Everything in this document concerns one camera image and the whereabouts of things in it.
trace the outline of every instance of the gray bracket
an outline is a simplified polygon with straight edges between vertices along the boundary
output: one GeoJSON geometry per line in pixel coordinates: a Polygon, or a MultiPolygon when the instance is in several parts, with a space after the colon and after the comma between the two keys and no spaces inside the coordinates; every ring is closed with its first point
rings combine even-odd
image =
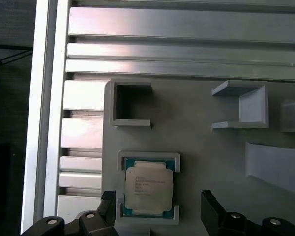
{"type": "Polygon", "coordinates": [[[295,193],[295,149],[246,143],[246,175],[295,193]]]}
{"type": "Polygon", "coordinates": [[[295,101],[285,101],[281,105],[281,131],[295,132],[295,101]]]}
{"type": "Polygon", "coordinates": [[[151,80],[111,79],[110,125],[151,127],[149,119],[136,119],[133,103],[152,94],[151,80]]]}
{"type": "Polygon", "coordinates": [[[212,89],[212,96],[239,97],[239,121],[213,123],[212,129],[269,128],[266,82],[225,81],[212,89]]]}
{"type": "Polygon", "coordinates": [[[118,153],[118,171],[124,170],[124,159],[140,158],[141,160],[173,160],[175,162],[175,172],[180,172],[180,154],[177,152],[139,152],[139,151],[120,151],[118,153]]]}

